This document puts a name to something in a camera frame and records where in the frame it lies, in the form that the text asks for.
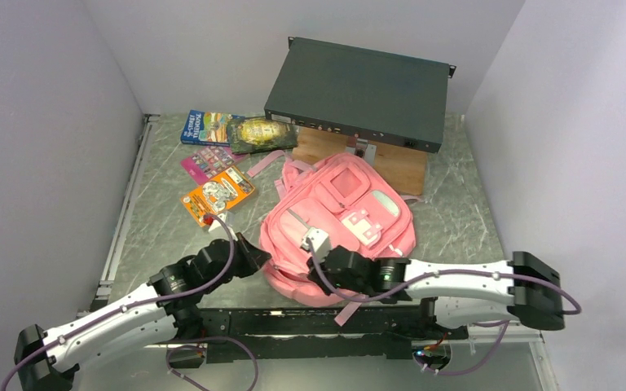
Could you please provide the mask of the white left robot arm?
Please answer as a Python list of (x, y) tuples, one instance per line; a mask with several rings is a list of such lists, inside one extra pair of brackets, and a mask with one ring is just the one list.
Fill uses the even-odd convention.
[(84, 363), (161, 342), (212, 340), (198, 308), (201, 299), (234, 278), (256, 274), (270, 260), (242, 234), (230, 234), (85, 317), (48, 330), (31, 325), (18, 335), (15, 366), (0, 388), (18, 377), (24, 390), (70, 390)]

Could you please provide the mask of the pink student backpack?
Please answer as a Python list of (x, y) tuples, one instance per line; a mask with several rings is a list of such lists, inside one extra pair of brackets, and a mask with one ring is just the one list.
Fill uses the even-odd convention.
[(284, 157), (275, 182), (280, 201), (262, 222), (259, 237), (261, 249), (271, 254), (264, 275), (278, 293), (311, 307), (342, 301), (307, 278), (302, 245), (313, 229), (327, 233), (332, 246), (367, 258), (403, 257), (415, 248), (413, 214), (405, 198), (364, 159), (341, 152), (310, 165), (275, 151), (248, 174), (255, 176), (279, 157)]

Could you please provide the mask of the dark green yellow book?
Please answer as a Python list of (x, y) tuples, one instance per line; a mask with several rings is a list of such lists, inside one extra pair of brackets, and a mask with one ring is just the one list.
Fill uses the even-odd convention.
[(287, 150), (298, 145), (297, 126), (264, 116), (231, 119), (226, 130), (229, 147), (236, 155)]

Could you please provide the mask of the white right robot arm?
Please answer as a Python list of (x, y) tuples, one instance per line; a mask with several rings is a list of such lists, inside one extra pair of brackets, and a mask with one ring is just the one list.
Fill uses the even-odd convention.
[(443, 264), (406, 257), (374, 260), (342, 246), (314, 253), (308, 278), (326, 295), (349, 301), (396, 304), (428, 301), (417, 329), (435, 338), (468, 324), (515, 321), (541, 331), (561, 331), (571, 296), (560, 274), (538, 257), (517, 251), (509, 260)]

